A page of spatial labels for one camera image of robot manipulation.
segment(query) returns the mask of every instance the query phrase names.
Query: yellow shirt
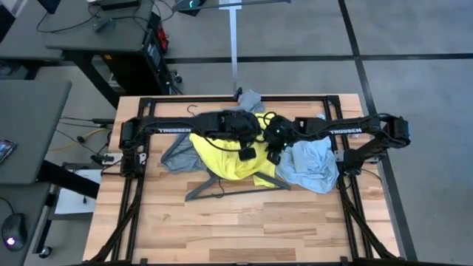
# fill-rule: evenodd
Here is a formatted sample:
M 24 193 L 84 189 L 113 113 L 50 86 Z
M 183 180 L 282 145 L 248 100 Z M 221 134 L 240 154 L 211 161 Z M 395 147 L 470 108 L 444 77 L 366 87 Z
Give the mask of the yellow shirt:
M 255 114 L 258 116 L 259 125 L 262 129 L 266 128 L 263 123 L 263 117 L 265 114 Z M 273 115 L 268 115 L 267 119 L 271 119 Z M 212 147 L 203 137 L 199 137 L 196 134 L 189 136 L 190 141 L 194 144 L 194 148 L 197 150 L 200 158 L 205 165 L 211 169 L 219 177 L 227 180 L 242 180 L 256 172 L 261 172 L 270 177 L 274 177 L 276 166 L 266 159 L 268 152 L 265 151 L 268 147 L 267 143 L 253 143 L 251 145 L 256 152 L 256 158 L 251 160 L 241 161 L 238 157 L 238 152 L 235 151 L 221 151 Z M 210 140 L 215 146 L 223 149 L 241 149 L 239 142 L 227 141 L 227 140 Z M 266 182 L 258 177 L 253 177 L 254 185 L 264 185 L 269 188 L 273 188 L 274 184 Z

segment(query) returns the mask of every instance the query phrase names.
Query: computer mouse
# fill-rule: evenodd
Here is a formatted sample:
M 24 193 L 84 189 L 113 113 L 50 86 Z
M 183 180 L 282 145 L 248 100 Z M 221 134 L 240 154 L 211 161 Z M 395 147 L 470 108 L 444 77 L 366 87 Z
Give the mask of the computer mouse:
M 28 232 L 23 214 L 11 214 L 1 225 L 1 239 L 9 251 L 21 250 L 27 242 Z

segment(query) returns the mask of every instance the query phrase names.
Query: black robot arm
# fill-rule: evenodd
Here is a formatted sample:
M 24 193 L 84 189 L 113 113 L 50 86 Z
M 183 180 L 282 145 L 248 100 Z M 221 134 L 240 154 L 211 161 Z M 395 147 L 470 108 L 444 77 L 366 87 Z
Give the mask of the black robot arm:
M 314 141 L 330 135 L 358 133 L 371 134 L 374 138 L 359 149 L 339 153 L 344 171 L 351 174 L 359 174 L 365 160 L 381 156 L 388 148 L 399 149 L 410 144 L 407 121 L 388 114 L 331 121 L 317 117 L 296 117 L 290 121 L 275 115 L 263 137 L 268 142 L 268 160 L 279 164 L 281 151 L 300 140 Z
M 194 117 L 135 117 L 121 126 L 119 148 L 123 152 L 120 174 L 138 178 L 144 174 L 138 148 L 151 134 L 195 133 L 201 137 L 239 141 L 242 160 L 256 156 L 249 148 L 262 133 L 254 114 L 245 111 L 206 112 Z

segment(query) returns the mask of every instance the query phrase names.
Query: table leg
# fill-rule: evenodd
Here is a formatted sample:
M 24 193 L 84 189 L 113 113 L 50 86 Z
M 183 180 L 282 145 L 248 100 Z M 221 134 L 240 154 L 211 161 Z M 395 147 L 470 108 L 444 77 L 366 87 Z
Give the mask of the table leg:
M 120 96 L 118 93 L 104 80 L 101 74 L 92 65 L 93 54 L 89 52 L 64 51 L 66 58 L 73 61 L 79 69 L 90 79 L 95 88 L 108 100 L 115 108 L 118 108 Z
M 46 160 L 43 161 L 41 166 L 38 181 L 49 182 L 93 199 L 97 199 L 98 188 L 100 187 L 98 183 L 67 171 Z

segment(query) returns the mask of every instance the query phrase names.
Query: wooden tabletop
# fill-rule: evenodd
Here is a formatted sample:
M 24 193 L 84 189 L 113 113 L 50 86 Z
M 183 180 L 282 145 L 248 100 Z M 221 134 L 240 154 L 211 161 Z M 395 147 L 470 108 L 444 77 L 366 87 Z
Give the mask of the wooden tabletop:
M 339 95 L 344 118 L 363 116 L 358 95 Z M 120 152 L 120 125 L 136 116 L 139 97 L 120 99 L 110 142 L 110 152 Z M 189 116 L 236 103 L 159 103 L 156 116 Z M 267 111 L 289 119 L 313 117 L 324 113 L 319 102 L 265 102 Z M 208 179 L 204 171 L 170 174 L 160 164 L 162 154 L 174 142 L 175 135 L 152 136 L 146 168 L 133 261 L 148 258 L 149 263 L 206 262 L 337 262 L 350 258 L 347 231 L 337 189 L 316 194 L 293 185 L 291 191 L 267 191 L 255 194 L 208 198 L 185 202 L 185 195 Z M 349 138 L 351 148 L 369 140 L 361 134 Z M 378 173 L 375 166 L 365 169 Z M 124 178 L 104 175 L 98 194 L 84 259 L 92 258 L 109 238 L 117 224 Z M 388 250 L 398 255 L 398 248 L 380 180 L 367 172 L 358 176 L 367 224 Z M 225 191 L 254 188 L 253 179 L 222 181 Z M 218 185 L 207 194 L 221 192 Z M 361 234 L 355 225 L 358 249 Z M 123 234 L 120 258 L 124 258 L 128 231 Z

